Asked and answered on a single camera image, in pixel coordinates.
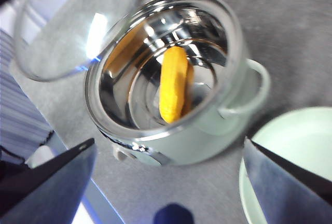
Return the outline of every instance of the blue striped fabric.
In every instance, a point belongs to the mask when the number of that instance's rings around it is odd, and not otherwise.
[[[12,38],[0,32],[0,144],[28,158],[52,128],[9,73],[13,57]],[[19,162],[4,152],[2,160]]]

